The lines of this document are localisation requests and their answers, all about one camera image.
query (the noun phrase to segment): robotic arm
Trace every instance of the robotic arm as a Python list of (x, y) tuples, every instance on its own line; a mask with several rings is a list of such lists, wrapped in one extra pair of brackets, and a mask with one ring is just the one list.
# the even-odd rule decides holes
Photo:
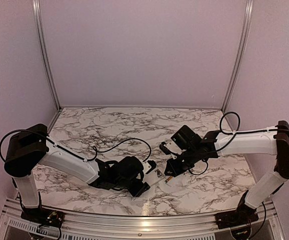
[(203, 138), (184, 125), (171, 139), (171, 142), (162, 142), (159, 147), (165, 154), (172, 155), (167, 161), (164, 174), (173, 177), (190, 170), (198, 161), (207, 161), (209, 158), (230, 154), (276, 155), (274, 169), (243, 194), (237, 209), (216, 215), (219, 229), (257, 221), (256, 209), (289, 180), (289, 124), (286, 121), (279, 121), (277, 126), (266, 129), (232, 134), (223, 134), (219, 130), (209, 131)]
[(37, 164), (75, 176), (94, 188), (127, 189), (133, 197), (150, 188), (143, 179), (156, 167), (153, 160), (142, 162), (135, 156), (127, 156), (119, 162), (104, 162), (97, 158), (88, 160), (49, 137), (43, 124), (27, 130), (30, 132), (20, 132), (11, 137), (4, 164), (5, 171), (12, 176), (20, 193), (21, 217), (26, 220), (58, 228), (62, 224), (62, 212), (42, 208), (32, 173)]

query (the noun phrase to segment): white backdrop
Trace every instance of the white backdrop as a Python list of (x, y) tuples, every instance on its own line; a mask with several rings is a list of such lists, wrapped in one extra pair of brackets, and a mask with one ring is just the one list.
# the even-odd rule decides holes
[(245, 0), (41, 1), (62, 106), (222, 106)]

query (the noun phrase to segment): marble surface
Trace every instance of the marble surface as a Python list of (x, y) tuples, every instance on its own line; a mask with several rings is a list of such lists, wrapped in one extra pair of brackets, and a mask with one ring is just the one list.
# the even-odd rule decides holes
[[(219, 129), (222, 113), (218, 110), (175, 108), (65, 108), (50, 135), (66, 147), (91, 158), (92, 146), (105, 150), (126, 138), (146, 140), (152, 147), (150, 159), (157, 169), (165, 170), (165, 155), (159, 144), (182, 126), (188, 125), (200, 136)], [(126, 142), (99, 159), (121, 160), (148, 154), (140, 142)], [(151, 172), (145, 180), (151, 188), (140, 197), (127, 191), (90, 187), (79, 179), (56, 169), (38, 165), (34, 169), (37, 188), (47, 206), (112, 215), (161, 216), (206, 213), (235, 208), (241, 195), (254, 185), (254, 178), (242, 155), (209, 159), (207, 172), (200, 176), (185, 173), (165, 183), (165, 177)], [(196, 173), (205, 169), (199, 162)]]

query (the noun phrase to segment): white wall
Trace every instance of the white wall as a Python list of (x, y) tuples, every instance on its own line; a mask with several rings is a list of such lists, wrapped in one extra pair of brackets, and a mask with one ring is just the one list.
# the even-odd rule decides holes
[[(289, 122), (289, 1), (255, 0), (246, 51), (229, 111), (241, 116), (242, 129)], [(257, 179), (270, 168), (274, 157), (249, 155)], [(289, 240), (289, 182), (273, 197)]]
[[(48, 125), (56, 110), (46, 80), (31, 0), (0, 0), (0, 139), (36, 123)], [(0, 159), (0, 213), (15, 189)]]
[(220, 109), (245, 0), (41, 1), (63, 106)]

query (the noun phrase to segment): marble tabletop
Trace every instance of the marble tabletop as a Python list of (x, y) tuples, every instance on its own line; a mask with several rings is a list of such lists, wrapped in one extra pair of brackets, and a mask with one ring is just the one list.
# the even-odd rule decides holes
[[(219, 110), (184, 108), (65, 108), (50, 135), (88, 158), (94, 156), (92, 146), (106, 150), (126, 138), (141, 138), (152, 147), (150, 159), (162, 173), (170, 156), (159, 144), (183, 125), (203, 136), (219, 129)], [(229, 126), (224, 122), (224, 129)], [(121, 160), (126, 156), (146, 158), (147, 146), (132, 141), (98, 155), (102, 161)], [(241, 195), (254, 184), (254, 178), (243, 155), (210, 158), (206, 173), (196, 176), (184, 173), (172, 178), (151, 172), (145, 180), (151, 188), (140, 197), (127, 191), (97, 189), (54, 168), (38, 165), (34, 169), (37, 188), (46, 206), (110, 215), (167, 216), (206, 213), (235, 208)], [(205, 169), (199, 162), (196, 173)]]

